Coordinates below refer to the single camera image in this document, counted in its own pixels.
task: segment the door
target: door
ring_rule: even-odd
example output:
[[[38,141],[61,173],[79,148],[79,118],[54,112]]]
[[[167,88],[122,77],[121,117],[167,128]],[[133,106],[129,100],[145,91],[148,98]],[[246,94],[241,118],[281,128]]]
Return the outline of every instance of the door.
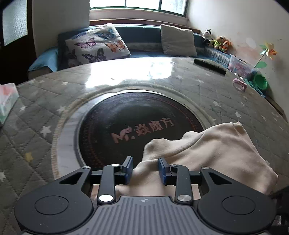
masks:
[[[0,17],[0,84],[17,85],[28,80],[27,70],[36,59],[32,0],[0,0]]]

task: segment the orange butterfly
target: orange butterfly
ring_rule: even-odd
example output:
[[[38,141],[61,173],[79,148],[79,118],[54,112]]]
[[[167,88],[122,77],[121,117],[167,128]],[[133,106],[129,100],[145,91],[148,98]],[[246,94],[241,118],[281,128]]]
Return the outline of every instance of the orange butterfly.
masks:
[[[117,43],[105,43],[105,45],[109,47],[112,52],[125,50],[125,46],[121,40],[118,40]]]

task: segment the sofa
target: sofa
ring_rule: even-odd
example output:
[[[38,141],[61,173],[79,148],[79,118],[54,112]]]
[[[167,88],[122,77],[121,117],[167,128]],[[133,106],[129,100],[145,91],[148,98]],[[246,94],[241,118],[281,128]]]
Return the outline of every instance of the sofa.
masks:
[[[135,24],[114,24],[114,26],[131,52],[129,58],[170,56],[163,53],[160,26]],[[60,33],[58,35],[58,46],[49,48],[33,62],[28,70],[28,78],[33,79],[47,73],[67,69],[68,51],[65,40],[94,27]],[[228,67],[230,55],[207,47],[203,36],[200,34],[194,33],[194,42],[198,58],[210,59],[226,68]]]

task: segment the green window frame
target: green window frame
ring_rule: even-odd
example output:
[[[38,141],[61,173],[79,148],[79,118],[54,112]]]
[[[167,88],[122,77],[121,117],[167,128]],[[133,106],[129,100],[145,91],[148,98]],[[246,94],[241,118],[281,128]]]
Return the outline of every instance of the green window frame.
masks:
[[[140,9],[140,10],[150,10],[150,11],[164,12],[164,13],[168,13],[168,14],[172,14],[172,15],[177,15],[177,16],[185,17],[186,14],[187,14],[187,10],[188,10],[189,0],[185,0],[185,1],[186,1],[186,3],[185,3],[184,14],[178,14],[178,13],[175,13],[175,12],[170,12],[170,11],[162,10],[162,9],[161,9],[162,0],[160,0],[160,2],[159,2],[159,8],[158,8],[157,10],[156,10],[156,9],[150,9],[150,8],[142,8],[142,7],[127,7],[127,6],[126,6],[126,0],[125,0],[125,5],[124,5],[124,6],[92,7],[92,8],[90,8],[90,10],[94,10],[94,9],[107,9],[107,8]]]

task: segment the pillow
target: pillow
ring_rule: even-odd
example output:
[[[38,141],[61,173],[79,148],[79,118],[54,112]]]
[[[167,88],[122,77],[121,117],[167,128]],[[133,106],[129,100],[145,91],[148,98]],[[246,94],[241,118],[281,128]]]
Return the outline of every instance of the pillow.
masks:
[[[119,59],[130,55],[116,28],[111,24],[99,25],[65,40],[69,49],[69,66]]]
[[[198,56],[192,30],[161,25],[162,48],[164,54],[178,56]]]

